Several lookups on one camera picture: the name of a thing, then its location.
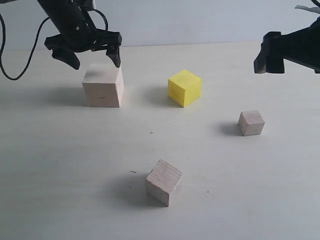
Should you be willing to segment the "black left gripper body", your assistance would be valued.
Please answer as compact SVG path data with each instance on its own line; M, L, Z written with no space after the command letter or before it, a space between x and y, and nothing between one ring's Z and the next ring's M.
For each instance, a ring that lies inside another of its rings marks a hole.
M75 0L39 0L38 3L59 31L47 37L44 45L49 49L65 49L74 53L107 50L107 46L120 46L119 32L96 28L87 6Z

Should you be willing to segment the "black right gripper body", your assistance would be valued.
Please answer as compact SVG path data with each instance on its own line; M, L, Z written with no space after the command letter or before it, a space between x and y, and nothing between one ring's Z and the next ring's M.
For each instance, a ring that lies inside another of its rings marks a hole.
M270 31L261 44L268 44L269 54L282 55L288 60L320 73L320 20L292 33Z

